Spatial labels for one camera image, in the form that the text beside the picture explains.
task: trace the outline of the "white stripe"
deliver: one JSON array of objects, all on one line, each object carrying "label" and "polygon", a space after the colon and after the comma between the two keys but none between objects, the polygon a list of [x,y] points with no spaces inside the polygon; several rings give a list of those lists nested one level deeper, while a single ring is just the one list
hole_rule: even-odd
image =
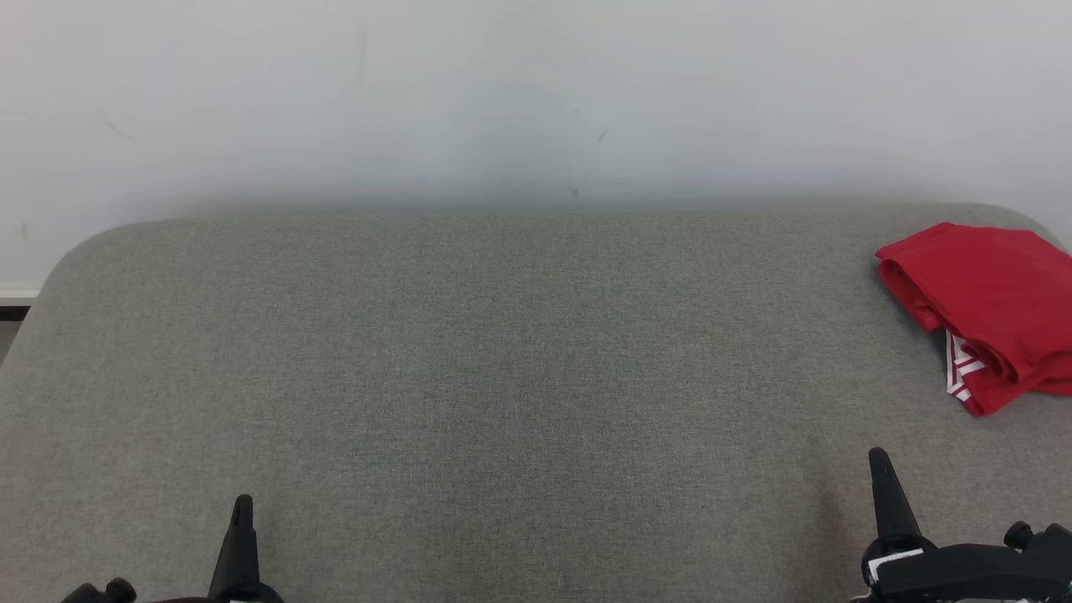
[{"label": "white stripe", "polygon": [[984,365],[980,361],[976,361],[976,362],[971,363],[970,365],[957,367],[956,371],[961,373],[961,377],[964,377],[965,374],[968,374],[969,372],[976,372],[977,370],[981,370],[981,369],[984,369],[984,368],[986,368],[986,365]]},{"label": "white stripe", "polygon": [[953,367],[953,334],[946,329],[946,391],[953,393],[956,385],[956,368]]}]

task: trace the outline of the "folded red shirt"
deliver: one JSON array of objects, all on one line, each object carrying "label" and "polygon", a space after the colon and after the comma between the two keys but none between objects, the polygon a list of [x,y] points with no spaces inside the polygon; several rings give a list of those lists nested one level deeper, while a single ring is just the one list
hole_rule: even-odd
[{"label": "folded red shirt", "polygon": [[1072,395],[1068,253],[1031,231],[943,222],[876,255],[882,281],[920,326],[964,339],[971,394],[957,397],[972,414],[993,414],[1029,389]]}]

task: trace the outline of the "white wall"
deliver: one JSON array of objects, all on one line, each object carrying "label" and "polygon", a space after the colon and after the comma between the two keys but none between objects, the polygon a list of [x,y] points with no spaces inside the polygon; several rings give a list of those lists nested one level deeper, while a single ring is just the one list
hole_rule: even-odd
[{"label": "white wall", "polygon": [[1072,241],[1070,109],[1068,0],[0,0],[0,289],[258,193],[978,201]]}]

